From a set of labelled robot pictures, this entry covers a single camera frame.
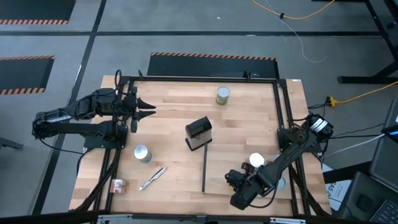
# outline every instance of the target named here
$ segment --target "silver pen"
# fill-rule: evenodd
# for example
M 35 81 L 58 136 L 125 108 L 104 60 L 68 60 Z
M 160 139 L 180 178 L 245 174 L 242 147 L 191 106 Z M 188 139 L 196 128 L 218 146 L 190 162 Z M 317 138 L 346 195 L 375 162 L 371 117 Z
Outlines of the silver pen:
M 148 185 L 150 183 L 152 183 L 153 180 L 158 179 L 166 171 L 166 169 L 167 169 L 167 166 L 165 166 L 165 167 L 161 168 L 161 170 L 157 171 L 156 174 L 148 180 L 148 182 L 144 183 L 144 185 L 139 187 L 139 190 L 144 190 L 145 188 L 147 188 Z

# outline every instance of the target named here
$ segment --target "floor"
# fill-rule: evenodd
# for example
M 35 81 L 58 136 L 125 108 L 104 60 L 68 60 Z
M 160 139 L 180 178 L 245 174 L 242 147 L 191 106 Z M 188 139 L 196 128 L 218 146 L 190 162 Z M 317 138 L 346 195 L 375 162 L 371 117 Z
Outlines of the floor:
M 392 21 L 382 1 L 371 1 L 385 25 Z M 2 31 L 91 31 L 101 0 L 77 1 L 68 25 L 0 26 Z M 322 1 L 269 0 L 276 11 L 302 16 L 323 7 Z M 296 31 L 377 31 L 366 6 L 336 2 L 316 16 L 287 20 Z M 99 31 L 290 31 L 272 14 L 250 0 L 108 0 Z M 0 35 L 0 57 L 55 55 L 46 91 L 41 95 L 0 96 L 0 136 L 24 143 L 21 151 L 0 150 L 0 217 L 27 215 L 32 211 L 50 149 L 31 135 L 31 121 L 39 111 L 66 105 L 79 72 L 89 37 L 82 36 L 7 36 Z M 204 54 L 252 55 L 278 59 L 281 78 L 303 81 L 307 104 L 322 103 L 328 95 L 338 100 L 379 88 L 379 85 L 339 84 L 341 75 L 370 76 L 392 62 L 391 53 L 380 37 L 302 37 L 304 59 L 297 37 L 238 35 L 154 35 L 97 36 L 88 58 L 78 98 L 100 87 L 103 75 L 121 69 L 124 75 L 146 71 L 151 52 L 195 52 Z M 335 133 L 383 123 L 388 107 L 398 98 L 389 88 L 335 109 L 326 109 L 326 119 Z M 379 129 L 363 134 L 377 134 Z M 330 141 L 334 152 L 364 139 Z M 53 139 L 46 139 L 50 144 Z M 81 152 L 83 138 L 66 136 L 63 148 Z M 345 167 L 372 158 L 376 142 L 327 157 L 332 168 Z M 47 194 L 43 213 L 66 212 L 76 178 L 78 155 L 62 152 Z M 152 221 L 135 221 L 157 223 Z

